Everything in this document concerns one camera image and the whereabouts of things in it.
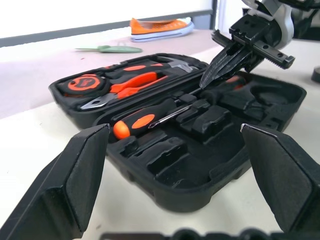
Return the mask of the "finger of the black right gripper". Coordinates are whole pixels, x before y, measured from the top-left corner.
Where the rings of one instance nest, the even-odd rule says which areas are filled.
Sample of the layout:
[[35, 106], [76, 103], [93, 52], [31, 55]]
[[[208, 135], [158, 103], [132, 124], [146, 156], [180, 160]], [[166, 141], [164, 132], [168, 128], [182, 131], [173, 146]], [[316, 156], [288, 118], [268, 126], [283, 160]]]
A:
[[252, 51], [245, 46], [226, 46], [213, 58], [203, 74], [203, 86], [218, 83], [232, 77], [251, 57]]
[[220, 53], [218, 53], [217, 56], [212, 59], [208, 68], [202, 75], [199, 87], [204, 89], [211, 82], [231, 71], [232, 67], [235, 65], [233, 60], [237, 52], [238, 44], [230, 43]]

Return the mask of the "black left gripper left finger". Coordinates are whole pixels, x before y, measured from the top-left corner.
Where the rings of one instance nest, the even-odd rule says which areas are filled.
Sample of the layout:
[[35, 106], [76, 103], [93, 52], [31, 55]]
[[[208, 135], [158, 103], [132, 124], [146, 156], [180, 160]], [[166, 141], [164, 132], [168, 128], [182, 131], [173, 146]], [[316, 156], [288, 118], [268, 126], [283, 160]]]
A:
[[110, 125], [84, 129], [37, 175], [0, 229], [2, 240], [74, 240], [87, 230]]

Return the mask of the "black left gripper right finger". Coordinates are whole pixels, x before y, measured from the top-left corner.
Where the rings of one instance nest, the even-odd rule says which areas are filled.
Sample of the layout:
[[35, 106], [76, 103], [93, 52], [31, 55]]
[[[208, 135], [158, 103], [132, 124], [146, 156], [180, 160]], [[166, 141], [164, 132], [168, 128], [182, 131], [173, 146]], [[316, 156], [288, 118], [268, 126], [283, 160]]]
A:
[[281, 233], [274, 240], [320, 238], [320, 165], [289, 135], [242, 124], [258, 187]]

